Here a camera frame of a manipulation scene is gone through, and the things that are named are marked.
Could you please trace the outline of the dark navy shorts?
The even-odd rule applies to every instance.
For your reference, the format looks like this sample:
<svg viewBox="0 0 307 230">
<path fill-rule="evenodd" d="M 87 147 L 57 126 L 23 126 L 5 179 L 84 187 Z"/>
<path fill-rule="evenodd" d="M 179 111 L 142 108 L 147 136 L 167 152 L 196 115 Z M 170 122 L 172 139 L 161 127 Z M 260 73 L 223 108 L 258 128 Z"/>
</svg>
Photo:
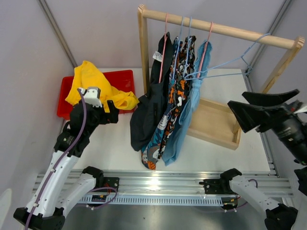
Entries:
<svg viewBox="0 0 307 230">
<path fill-rule="evenodd" d="M 166 36 L 167 41 L 161 83 L 159 83 L 161 62 L 154 60 L 149 90 L 139 98 L 138 107 L 130 120 L 130 143 L 135 151 L 140 151 L 147 146 L 166 110 L 170 66 L 173 60 L 173 45 L 170 33 L 167 32 Z M 158 44 L 158 53 L 161 55 L 163 45 L 164 36 L 162 36 Z"/>
</svg>

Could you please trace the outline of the yellow shorts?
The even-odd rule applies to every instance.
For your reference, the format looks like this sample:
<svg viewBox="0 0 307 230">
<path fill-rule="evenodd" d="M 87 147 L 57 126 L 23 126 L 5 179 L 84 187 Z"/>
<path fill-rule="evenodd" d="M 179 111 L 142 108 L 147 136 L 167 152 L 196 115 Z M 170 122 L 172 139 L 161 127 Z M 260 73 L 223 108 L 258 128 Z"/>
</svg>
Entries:
<svg viewBox="0 0 307 230">
<path fill-rule="evenodd" d="M 132 110 L 139 103 L 139 99 L 132 91 L 121 91 L 110 84 L 105 75 L 89 61 L 84 61 L 74 69 L 72 87 L 65 101 L 71 105 L 76 105 L 81 99 L 78 88 L 87 89 L 89 87 L 100 89 L 100 101 L 106 112 L 110 112 L 108 100 L 113 101 L 114 106 L 119 110 Z"/>
</svg>

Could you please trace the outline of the teal cartoon print shorts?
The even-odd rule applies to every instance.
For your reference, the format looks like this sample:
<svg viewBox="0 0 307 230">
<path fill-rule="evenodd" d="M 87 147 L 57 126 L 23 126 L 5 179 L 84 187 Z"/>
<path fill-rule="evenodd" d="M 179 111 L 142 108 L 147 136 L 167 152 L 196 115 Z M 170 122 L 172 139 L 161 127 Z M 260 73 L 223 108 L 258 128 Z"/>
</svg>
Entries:
<svg viewBox="0 0 307 230">
<path fill-rule="evenodd" d="M 156 169 L 156 163 L 160 159 L 159 150 L 160 150 L 160 146 L 162 143 L 164 130 L 166 128 L 167 118 L 170 115 L 170 111 L 171 111 L 171 105 L 168 104 L 168 97 L 167 97 L 166 102 L 167 102 L 166 110 L 164 114 L 162 115 L 162 118 L 160 122 L 158 123 L 157 128 L 155 129 L 151 140 L 149 141 L 146 147 L 141 149 L 142 162 L 148 169 L 151 169 L 151 170 Z"/>
</svg>

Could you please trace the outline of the blue hanger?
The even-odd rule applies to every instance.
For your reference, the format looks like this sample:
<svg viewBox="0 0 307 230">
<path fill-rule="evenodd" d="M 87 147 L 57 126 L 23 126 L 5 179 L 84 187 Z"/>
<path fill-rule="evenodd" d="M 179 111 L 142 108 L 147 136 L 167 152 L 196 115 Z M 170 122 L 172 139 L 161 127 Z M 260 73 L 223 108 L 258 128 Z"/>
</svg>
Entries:
<svg viewBox="0 0 307 230">
<path fill-rule="evenodd" d="M 188 46 L 187 46 L 187 53 L 186 53 L 186 62 L 185 62 L 185 68 L 184 68 L 184 74 L 183 74 L 183 77 L 185 78 L 185 76 L 188 74 L 188 61 L 189 61 L 189 47 L 190 47 L 190 30 L 191 30 L 191 21 L 192 21 L 192 17 L 189 18 L 189 33 L 188 33 L 188 39 L 187 39 L 187 42 L 188 42 Z"/>
<path fill-rule="evenodd" d="M 239 57 L 237 57 L 237 58 L 235 58 L 235 59 L 232 59 L 232 60 L 230 60 L 230 61 L 227 61 L 227 62 L 225 62 L 225 63 L 222 63 L 222 64 L 220 64 L 220 65 L 213 66 L 213 67 L 208 68 L 208 69 L 206 69 L 206 70 L 199 70 L 199 71 L 197 71 L 197 72 L 188 74 L 187 76 L 184 77 L 184 79 L 187 80 L 187 81 L 191 81 L 191 80 L 195 80 L 195 79 L 205 79 L 205 78 L 207 78 L 207 76 L 203 76 L 203 74 L 207 74 L 210 70 L 218 69 L 218 68 L 220 68 L 220 67 L 222 67 L 222 66 L 228 65 L 228 64 L 233 63 L 233 62 L 236 62 L 236 61 L 238 61 L 238 60 L 242 60 L 242 61 L 246 64 L 247 68 L 248 68 L 249 70 L 252 70 L 253 68 L 252 68 L 251 64 L 249 64 L 249 63 L 245 60 L 244 56 L 254 47 L 254 45 L 255 45 L 256 43 L 259 43 L 261 39 L 263 39 L 263 38 L 265 38 L 265 37 L 267 37 L 267 36 L 269 36 L 269 35 L 271 35 L 271 34 L 270 34 L 270 33 L 266 33 L 266 34 L 264 34 L 264 35 L 261 35 L 261 36 L 260 36 L 255 42 L 253 42 L 252 45 L 250 45 L 250 46 L 249 46 Z"/>
<path fill-rule="evenodd" d="M 179 33 L 179 36 L 177 37 L 177 49 L 176 49 L 176 55 L 175 55 L 175 59 L 174 59 L 175 62 L 174 62 L 173 74 L 172 74 L 172 80 L 173 81 L 175 81 L 175 73 L 176 73 L 176 69 L 177 69 L 177 58 L 178 58 L 178 55 L 179 55 L 181 36 L 182 36 L 182 30 L 183 30 L 183 22 L 184 22 L 184 17 L 182 16 L 180 33 Z"/>
</svg>

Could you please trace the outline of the light blue shorts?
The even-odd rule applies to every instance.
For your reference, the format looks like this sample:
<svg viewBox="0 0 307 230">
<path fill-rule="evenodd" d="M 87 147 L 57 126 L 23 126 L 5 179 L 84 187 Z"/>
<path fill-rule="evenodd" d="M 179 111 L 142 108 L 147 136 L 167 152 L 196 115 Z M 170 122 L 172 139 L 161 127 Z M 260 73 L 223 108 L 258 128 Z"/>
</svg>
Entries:
<svg viewBox="0 0 307 230">
<path fill-rule="evenodd" d="M 197 58 L 194 62 L 194 72 L 197 72 L 199 69 L 199 64 L 201 61 L 201 56 L 203 53 L 204 43 L 200 45 L 197 50 Z M 211 60 L 211 51 L 212 51 L 212 44 L 208 42 L 204 62 L 202 65 L 202 70 L 206 70 Z M 164 153 L 162 155 L 162 160 L 165 166 L 168 166 L 174 163 L 178 156 L 180 155 L 180 151 L 187 134 L 188 128 L 191 124 L 192 114 L 196 111 L 199 101 L 200 101 L 200 87 L 202 85 L 203 79 L 195 79 L 195 80 L 188 80 L 187 83 L 189 85 L 188 90 L 188 98 L 187 101 L 184 103 L 183 108 L 180 109 L 179 117 L 176 119 L 175 122 L 175 130 L 170 136 L 168 143 L 166 144 Z"/>
</svg>

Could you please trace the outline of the black orange camouflage shorts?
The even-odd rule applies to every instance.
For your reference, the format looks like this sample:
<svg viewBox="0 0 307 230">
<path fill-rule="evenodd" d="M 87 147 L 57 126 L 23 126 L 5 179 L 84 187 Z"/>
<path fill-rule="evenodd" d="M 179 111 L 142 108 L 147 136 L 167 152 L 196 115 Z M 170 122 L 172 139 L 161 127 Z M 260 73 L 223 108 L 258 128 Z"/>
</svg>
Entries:
<svg viewBox="0 0 307 230">
<path fill-rule="evenodd" d="M 196 36 L 191 35 L 190 36 L 191 43 L 189 47 L 189 61 L 188 61 L 188 74 L 193 71 L 193 65 L 195 60 L 195 41 Z M 180 43 L 180 49 L 179 49 L 179 55 L 177 58 L 177 69 L 175 73 L 175 81 L 172 80 L 172 74 L 173 74 L 173 67 L 174 67 L 174 59 L 176 55 L 176 49 L 177 49 L 177 37 L 174 39 L 173 42 L 173 60 L 172 64 L 170 66 L 170 86 L 168 91 L 168 104 L 171 105 L 171 111 L 170 115 L 167 118 L 166 128 L 164 130 L 164 135 L 162 139 L 162 143 L 159 150 L 159 157 L 161 158 L 166 144 L 168 143 L 171 134 L 175 130 L 175 122 L 176 119 L 179 117 L 180 109 L 183 107 L 183 103 L 187 100 L 188 96 L 188 83 L 186 80 L 184 80 L 183 74 L 184 74 L 184 68 L 185 68 L 185 62 L 186 62 L 186 53 L 187 53 L 187 37 L 185 38 L 185 41 L 181 41 Z"/>
</svg>

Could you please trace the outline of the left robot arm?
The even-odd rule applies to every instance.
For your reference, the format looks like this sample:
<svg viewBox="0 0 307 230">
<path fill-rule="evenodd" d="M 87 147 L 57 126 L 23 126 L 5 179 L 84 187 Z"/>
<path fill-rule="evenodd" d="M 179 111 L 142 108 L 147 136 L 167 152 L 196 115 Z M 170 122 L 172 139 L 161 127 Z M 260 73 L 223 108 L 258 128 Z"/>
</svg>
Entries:
<svg viewBox="0 0 307 230">
<path fill-rule="evenodd" d="M 83 169 L 79 179 L 67 191 L 62 188 L 99 125 L 118 122 L 119 110 L 108 100 L 109 112 L 102 106 L 79 101 L 58 136 L 47 172 L 33 198 L 25 207 L 15 210 L 13 217 L 26 230 L 60 230 L 65 219 L 79 200 L 89 192 L 117 189 L 104 182 L 104 172 L 93 166 Z"/>
</svg>

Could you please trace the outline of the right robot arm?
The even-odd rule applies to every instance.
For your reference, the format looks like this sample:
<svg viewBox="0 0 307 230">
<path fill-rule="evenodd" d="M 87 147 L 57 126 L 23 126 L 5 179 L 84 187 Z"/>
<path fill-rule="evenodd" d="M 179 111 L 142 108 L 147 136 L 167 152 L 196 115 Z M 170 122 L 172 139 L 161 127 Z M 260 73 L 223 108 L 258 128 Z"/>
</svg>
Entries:
<svg viewBox="0 0 307 230">
<path fill-rule="evenodd" d="M 300 100 L 287 103 L 299 94 L 295 89 L 279 94 L 243 92 L 247 103 L 229 101 L 243 132 L 255 129 L 259 133 L 272 130 L 294 156 L 302 169 L 294 172 L 298 178 L 298 190 L 303 195 L 299 209 L 286 206 L 265 195 L 258 183 L 246 179 L 236 168 L 220 174 L 218 179 L 200 182 L 207 195 L 238 195 L 255 210 L 264 215 L 268 230 L 305 230 L 307 228 L 307 125 L 299 113 L 307 112 L 307 105 Z"/>
</svg>

